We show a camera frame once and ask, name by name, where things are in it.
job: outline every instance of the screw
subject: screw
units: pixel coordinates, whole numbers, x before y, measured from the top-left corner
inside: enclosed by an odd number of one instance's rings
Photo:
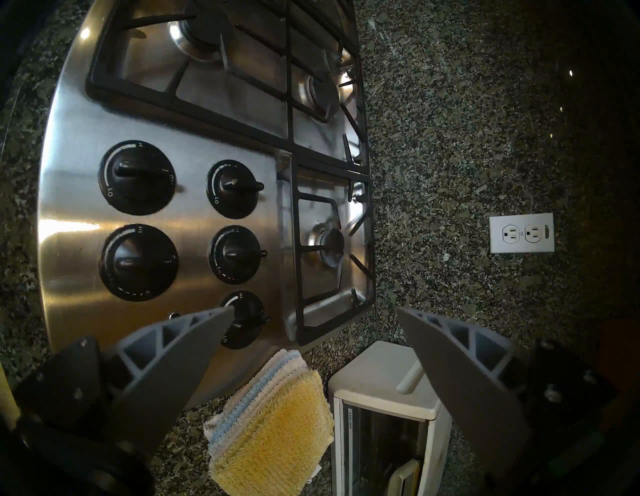
[[[545,398],[549,403],[560,403],[562,401],[562,393],[556,389],[555,384],[548,384],[545,389]]]
[[[585,371],[582,378],[586,383],[592,384],[594,386],[598,383],[598,380],[596,379],[596,376],[591,369]]]

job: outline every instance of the burner cap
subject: burner cap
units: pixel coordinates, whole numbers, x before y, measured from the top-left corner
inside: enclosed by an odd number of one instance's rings
[[[344,255],[344,236],[335,229],[327,229],[320,236],[320,244],[324,245],[324,250],[320,251],[320,256],[325,264],[330,267],[337,267],[342,262]]]
[[[340,107],[340,94],[338,87],[331,79],[331,75],[327,72],[324,79],[309,76],[307,81],[307,93],[310,100],[316,105],[318,112],[325,116],[327,109],[329,118],[333,117]]]
[[[234,28],[222,10],[215,6],[201,6],[192,0],[184,8],[184,13],[196,15],[195,19],[180,22],[182,34],[191,43],[204,49],[217,49],[222,36],[225,47],[228,47]]]

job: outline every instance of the yellow towel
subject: yellow towel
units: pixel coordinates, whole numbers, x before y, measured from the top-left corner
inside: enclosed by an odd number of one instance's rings
[[[256,414],[211,477],[230,496],[300,494],[333,442],[333,417],[317,371],[291,381]]]

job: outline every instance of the white outlet cover plate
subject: white outlet cover plate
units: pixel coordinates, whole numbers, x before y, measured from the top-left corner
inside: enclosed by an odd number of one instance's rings
[[[525,228],[529,225],[540,226],[540,241],[530,243],[526,240]],[[507,243],[502,239],[502,229],[514,225],[520,229],[520,239]],[[556,250],[553,214],[503,215],[489,217],[489,243],[492,253],[540,253]]]

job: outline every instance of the black knob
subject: black knob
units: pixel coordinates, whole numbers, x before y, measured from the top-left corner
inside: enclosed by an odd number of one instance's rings
[[[250,291],[236,291],[222,302],[222,307],[233,305],[236,318],[222,338],[227,348],[241,349],[250,345],[260,334],[262,326],[269,322],[264,315],[264,307],[260,298]]]
[[[144,141],[125,141],[109,150],[100,164],[98,180],[107,202],[131,215],[161,210],[175,191],[171,162]]]
[[[207,176],[207,197],[211,205],[230,219],[242,219],[258,204],[258,193],[264,184],[255,180],[251,171],[236,160],[215,164]]]
[[[155,227],[132,224],[116,229],[100,255],[100,277],[114,295],[146,301],[171,286],[178,253],[171,239]]]
[[[228,226],[211,241],[209,265],[221,281],[242,284],[253,277],[266,256],[267,251],[261,250],[258,239],[246,227]]]

